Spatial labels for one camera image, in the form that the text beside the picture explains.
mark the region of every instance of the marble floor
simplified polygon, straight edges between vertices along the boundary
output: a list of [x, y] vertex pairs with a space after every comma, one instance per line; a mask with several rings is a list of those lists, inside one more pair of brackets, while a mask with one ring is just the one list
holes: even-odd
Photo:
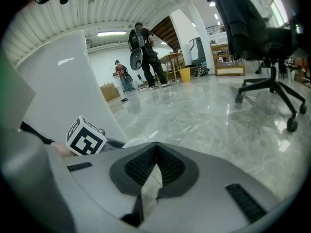
[[[204, 76], [153, 91], [127, 94], [128, 101], [109, 104], [129, 138], [161, 141], [224, 158], [269, 188], [280, 200], [299, 189], [310, 164], [311, 89], [285, 79], [307, 99], [307, 113], [298, 113], [298, 130], [286, 130], [290, 110], [267, 89], [235, 95], [246, 76]], [[299, 110], [300, 102], [290, 98]], [[156, 167], [143, 190], [150, 203], [161, 187]]]

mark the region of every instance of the man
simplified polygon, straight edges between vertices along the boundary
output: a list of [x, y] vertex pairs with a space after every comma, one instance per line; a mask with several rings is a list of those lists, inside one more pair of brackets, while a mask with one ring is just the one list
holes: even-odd
[[143, 53], [141, 67], [144, 71], [145, 78], [148, 82], [149, 90], [154, 90], [159, 87], [158, 85], [155, 85], [155, 80], [150, 72], [149, 64], [152, 66], [155, 73], [159, 77], [161, 87], [171, 85], [172, 81], [167, 82], [162, 69], [161, 62], [159, 61], [156, 52], [153, 51], [152, 49], [153, 46], [155, 45], [155, 41], [152, 37], [153, 33], [150, 30], [144, 28], [141, 22], [135, 24], [135, 29], [141, 34], [145, 42], [145, 46], [141, 48]]
[[119, 74], [119, 78], [124, 87], [124, 91], [125, 92], [132, 91], [133, 90], [132, 85], [124, 75], [123, 65], [121, 65], [118, 60], [115, 61], [115, 65], [116, 65], [116, 73]]

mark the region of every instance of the window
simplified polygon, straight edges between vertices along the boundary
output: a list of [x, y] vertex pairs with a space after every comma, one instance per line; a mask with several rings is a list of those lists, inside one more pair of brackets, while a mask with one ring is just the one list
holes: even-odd
[[276, 18], [277, 25], [279, 27], [288, 21], [286, 11], [285, 11], [285, 8], [284, 8], [281, 0], [274, 0], [272, 5], [271, 5], [271, 8], [273, 11], [273, 15]]

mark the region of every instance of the black office chair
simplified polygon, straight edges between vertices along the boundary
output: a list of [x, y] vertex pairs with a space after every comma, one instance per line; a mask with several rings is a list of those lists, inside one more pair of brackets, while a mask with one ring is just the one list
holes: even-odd
[[271, 76], [268, 79], [244, 80], [235, 101], [242, 102], [242, 92], [269, 88], [270, 92], [278, 93], [289, 107], [292, 116], [287, 121], [287, 130], [294, 132], [298, 127], [295, 120], [297, 111], [285, 92], [302, 101], [299, 109], [302, 114], [307, 111], [306, 100], [276, 80], [275, 66], [275, 63], [279, 63], [279, 66], [284, 67], [284, 60], [289, 57], [302, 58], [309, 55], [306, 51], [308, 49], [306, 39], [295, 31], [294, 18], [290, 20], [290, 29], [266, 28], [264, 20], [250, 0], [213, 1], [226, 27], [230, 54], [235, 59], [263, 60], [265, 66], [271, 68]]

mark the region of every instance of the railing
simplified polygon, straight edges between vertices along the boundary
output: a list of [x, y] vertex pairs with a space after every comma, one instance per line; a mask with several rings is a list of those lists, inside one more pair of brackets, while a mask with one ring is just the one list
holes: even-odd
[[223, 26], [223, 24], [208, 27], [208, 28], [206, 28], [206, 32], [207, 32], [208, 35], [215, 34], [215, 33], [220, 33], [222, 26]]

